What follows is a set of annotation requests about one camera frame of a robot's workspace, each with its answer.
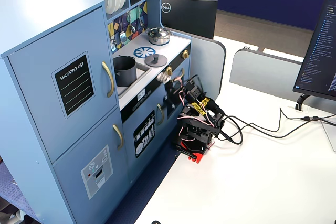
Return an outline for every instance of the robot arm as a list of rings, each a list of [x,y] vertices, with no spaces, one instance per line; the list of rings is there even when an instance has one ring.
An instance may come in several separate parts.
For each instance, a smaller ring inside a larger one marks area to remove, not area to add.
[[[215,101],[206,96],[194,78],[185,85],[174,84],[172,80],[165,85],[167,100],[183,109],[178,116],[178,125],[181,126],[179,137],[181,144],[176,149],[189,156],[189,159],[200,162],[205,151],[209,148],[212,136],[218,137],[224,126],[224,111]]]

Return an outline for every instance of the red base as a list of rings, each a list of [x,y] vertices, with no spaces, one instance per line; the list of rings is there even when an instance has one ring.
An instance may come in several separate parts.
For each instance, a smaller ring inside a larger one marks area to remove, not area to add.
[[[187,150],[187,148],[185,147],[185,145],[184,145],[183,143],[181,143],[181,146],[182,146],[184,149]],[[194,154],[197,158],[194,159],[194,158],[188,157],[188,159],[191,160],[192,162],[195,162],[195,161],[196,161],[196,163],[198,164],[198,163],[201,161],[201,159],[202,159],[202,157],[203,157],[203,154],[201,154],[201,153],[193,153],[193,154]]]

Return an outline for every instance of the computer monitor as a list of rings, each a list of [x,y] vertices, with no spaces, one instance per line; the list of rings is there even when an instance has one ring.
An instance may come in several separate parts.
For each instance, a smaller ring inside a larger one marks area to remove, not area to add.
[[[336,0],[324,0],[293,91],[336,100]]]
[[[161,0],[162,25],[213,39],[217,2],[217,0]]]

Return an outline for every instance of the gold handle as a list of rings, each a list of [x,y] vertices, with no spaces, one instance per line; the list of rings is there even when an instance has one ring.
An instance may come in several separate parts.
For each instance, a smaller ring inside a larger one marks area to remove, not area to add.
[[[184,76],[184,68],[181,69],[181,72],[182,74],[179,77],[177,77],[177,79],[182,79],[182,77]]]
[[[187,59],[187,58],[189,58],[189,53],[188,53],[188,50],[187,49],[185,49],[184,51],[183,51],[183,53],[182,53],[182,59]]]
[[[166,74],[168,74],[169,76],[173,75],[173,69],[172,69],[171,66],[169,66],[169,67],[166,68]]]
[[[124,145],[124,139],[122,138],[121,132],[119,131],[118,127],[115,124],[113,125],[113,128],[117,132],[117,134],[119,135],[119,138],[120,138],[121,143],[120,143],[120,145],[118,145],[118,150],[120,150]]]
[[[160,112],[161,112],[161,121],[159,121],[157,124],[158,125],[160,125],[161,123],[163,123],[163,120],[164,120],[164,112],[163,112],[163,110],[162,110],[162,108],[161,108],[161,106],[159,105],[159,104],[157,104],[157,107],[158,107],[158,109],[160,110]]]
[[[105,69],[105,71],[107,72],[107,74],[110,77],[110,81],[111,81],[111,90],[107,93],[107,98],[110,98],[114,92],[114,80],[113,80],[113,76],[111,73],[111,70],[109,69],[109,67],[106,65],[106,63],[103,61],[101,63],[101,65],[103,66],[103,68]]]

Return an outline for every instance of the colorful tile backsplash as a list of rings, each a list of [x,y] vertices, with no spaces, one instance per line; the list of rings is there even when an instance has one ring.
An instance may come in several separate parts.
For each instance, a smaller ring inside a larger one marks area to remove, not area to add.
[[[119,18],[116,18],[114,21],[108,24],[108,30],[110,33],[111,40],[115,40],[117,44],[116,50],[112,51],[115,53],[118,49],[125,46],[132,39],[136,38],[139,34],[145,31],[147,27],[147,2],[142,3],[141,5],[135,7],[127,13],[124,13]],[[135,27],[136,32],[131,31],[131,24]],[[120,40],[120,33],[124,31],[127,37],[125,43],[122,43]]]

